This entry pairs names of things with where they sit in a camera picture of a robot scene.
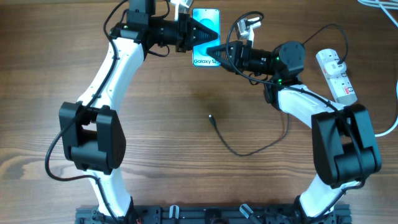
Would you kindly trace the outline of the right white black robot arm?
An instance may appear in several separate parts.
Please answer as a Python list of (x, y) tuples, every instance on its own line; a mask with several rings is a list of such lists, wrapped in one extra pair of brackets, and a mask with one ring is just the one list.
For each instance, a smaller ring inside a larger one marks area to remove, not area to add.
[(234, 41), (209, 47), (207, 54), (230, 72), (264, 85), (264, 98), (275, 109), (291, 114), (312, 130), (313, 163), (317, 172), (308, 189), (286, 211), (264, 210), (264, 223), (343, 223), (335, 205), (349, 190), (363, 187), (379, 172), (382, 161), (367, 109), (345, 106), (310, 91), (299, 79), (305, 47), (289, 41), (273, 51), (252, 42)]

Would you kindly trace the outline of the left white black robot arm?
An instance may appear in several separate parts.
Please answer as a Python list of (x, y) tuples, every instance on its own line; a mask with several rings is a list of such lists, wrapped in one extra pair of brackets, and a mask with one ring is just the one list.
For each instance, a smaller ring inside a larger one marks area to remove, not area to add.
[(173, 20), (157, 16), (154, 1), (133, 1), (121, 20), (105, 30), (109, 49), (95, 79), (74, 103), (59, 111), (65, 158), (72, 161), (95, 190), (99, 205), (90, 220), (101, 223), (135, 223), (134, 211), (121, 175), (126, 138), (118, 112), (126, 90), (154, 45), (174, 46), (187, 52), (216, 40), (218, 34), (191, 17), (191, 1), (168, 1)]

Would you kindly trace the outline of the turquoise Galaxy smartphone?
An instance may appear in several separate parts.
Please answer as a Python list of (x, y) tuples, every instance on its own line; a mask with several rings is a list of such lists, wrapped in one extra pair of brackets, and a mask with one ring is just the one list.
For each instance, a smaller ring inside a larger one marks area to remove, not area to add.
[(206, 50), (220, 45), (220, 10), (215, 8), (194, 8), (194, 20), (201, 26), (195, 30), (194, 38), (200, 44), (193, 47), (192, 62), (195, 67), (219, 67), (220, 63), (210, 57)]

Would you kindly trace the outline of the white power strip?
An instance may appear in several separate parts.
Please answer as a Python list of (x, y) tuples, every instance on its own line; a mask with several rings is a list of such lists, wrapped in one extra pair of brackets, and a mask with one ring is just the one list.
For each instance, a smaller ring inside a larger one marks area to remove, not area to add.
[(323, 49), (316, 54), (317, 62), (320, 66), (322, 74), (325, 77), (326, 83), (331, 91), (334, 101), (343, 105), (352, 105), (357, 102), (358, 98), (354, 92), (353, 86), (345, 71), (341, 75), (329, 77), (323, 68), (327, 62), (340, 61), (339, 56), (333, 49)]

